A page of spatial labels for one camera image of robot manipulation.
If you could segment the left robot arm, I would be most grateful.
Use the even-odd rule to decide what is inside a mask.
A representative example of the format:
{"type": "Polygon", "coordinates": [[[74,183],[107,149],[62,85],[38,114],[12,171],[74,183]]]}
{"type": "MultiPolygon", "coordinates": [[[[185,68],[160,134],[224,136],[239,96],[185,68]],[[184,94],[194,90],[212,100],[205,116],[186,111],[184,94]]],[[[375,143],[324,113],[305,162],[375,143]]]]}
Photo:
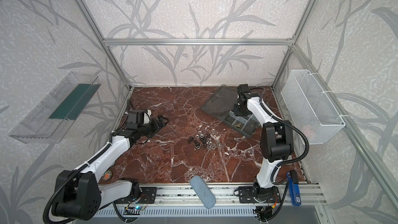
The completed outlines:
{"type": "Polygon", "coordinates": [[[142,191],[136,179],[123,178],[108,185],[99,182],[122,154],[139,144],[142,137],[154,137],[169,122],[162,115],[152,116],[150,110],[130,110],[104,147],[81,166],[58,175],[55,191],[44,208],[43,222],[51,224],[51,216],[61,217],[62,224],[89,220],[98,210],[116,205],[120,199],[140,200],[142,191]]]}

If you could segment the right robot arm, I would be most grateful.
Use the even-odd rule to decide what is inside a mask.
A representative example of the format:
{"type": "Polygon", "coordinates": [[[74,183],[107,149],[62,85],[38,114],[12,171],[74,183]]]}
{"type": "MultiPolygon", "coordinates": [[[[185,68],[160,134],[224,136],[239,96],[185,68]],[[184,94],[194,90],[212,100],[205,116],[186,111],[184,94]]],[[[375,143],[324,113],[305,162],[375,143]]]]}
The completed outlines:
{"type": "Polygon", "coordinates": [[[260,149],[263,162],[254,183],[255,190],[266,190],[276,186],[277,172],[282,165],[303,160],[309,153],[307,136],[290,121],[282,120],[264,102],[258,93],[252,92],[247,84],[237,87],[238,98],[233,113],[243,117],[253,115],[262,127],[260,149]],[[304,141],[303,153],[295,159],[289,159],[294,152],[293,133],[296,132],[304,141]]]}

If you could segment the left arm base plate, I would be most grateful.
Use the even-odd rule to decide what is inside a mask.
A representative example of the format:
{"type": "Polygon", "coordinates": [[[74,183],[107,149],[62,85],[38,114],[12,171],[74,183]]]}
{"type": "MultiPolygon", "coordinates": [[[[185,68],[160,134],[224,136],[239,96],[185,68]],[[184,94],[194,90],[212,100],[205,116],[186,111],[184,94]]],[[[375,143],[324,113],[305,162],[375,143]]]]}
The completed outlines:
{"type": "Polygon", "coordinates": [[[141,192],[135,196],[122,198],[116,201],[117,204],[154,204],[157,194],[157,187],[142,187],[141,192]]]}

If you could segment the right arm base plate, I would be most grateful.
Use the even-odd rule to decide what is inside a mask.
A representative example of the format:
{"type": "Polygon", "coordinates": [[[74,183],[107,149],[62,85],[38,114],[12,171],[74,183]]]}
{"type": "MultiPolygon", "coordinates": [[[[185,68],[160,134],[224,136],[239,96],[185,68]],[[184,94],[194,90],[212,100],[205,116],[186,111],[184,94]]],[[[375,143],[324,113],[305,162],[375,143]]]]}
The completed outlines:
{"type": "Polygon", "coordinates": [[[240,203],[275,204],[281,202],[281,195],[276,186],[272,186],[271,188],[260,188],[255,185],[250,187],[241,186],[237,189],[237,196],[240,203]]]}

